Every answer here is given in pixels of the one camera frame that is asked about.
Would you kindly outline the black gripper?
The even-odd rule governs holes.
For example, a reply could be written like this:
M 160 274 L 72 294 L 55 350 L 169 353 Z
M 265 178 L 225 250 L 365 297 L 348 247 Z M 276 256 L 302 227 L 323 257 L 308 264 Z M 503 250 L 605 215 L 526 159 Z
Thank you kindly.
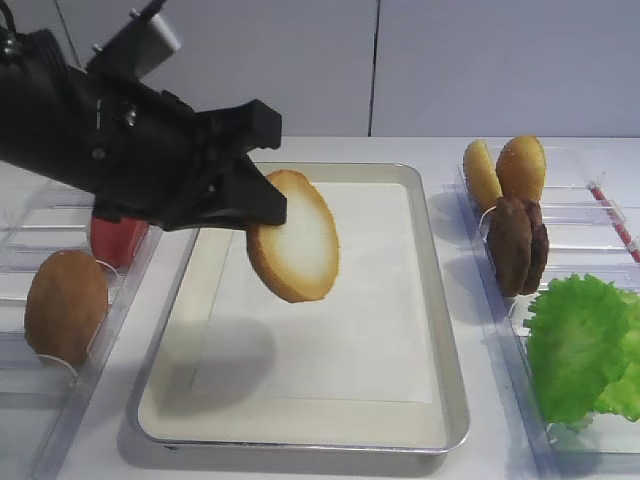
M 52 69 L 51 84 L 49 176 L 94 194 L 101 217 L 166 231 L 285 223 L 285 196 L 245 154 L 281 146 L 282 115 L 264 102 L 196 112 L 167 91 L 69 67 Z

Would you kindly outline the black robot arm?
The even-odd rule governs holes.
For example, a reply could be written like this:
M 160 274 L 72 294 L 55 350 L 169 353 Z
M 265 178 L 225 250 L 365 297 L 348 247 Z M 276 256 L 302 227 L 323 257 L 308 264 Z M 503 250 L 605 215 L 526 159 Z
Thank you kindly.
M 1 157 L 95 198 L 107 221 L 166 231 L 281 225 L 285 197 L 250 159 L 281 144 L 281 115 L 261 101 L 196 111 L 143 82 L 175 52 L 152 1 L 82 69 L 54 35 L 1 29 Z

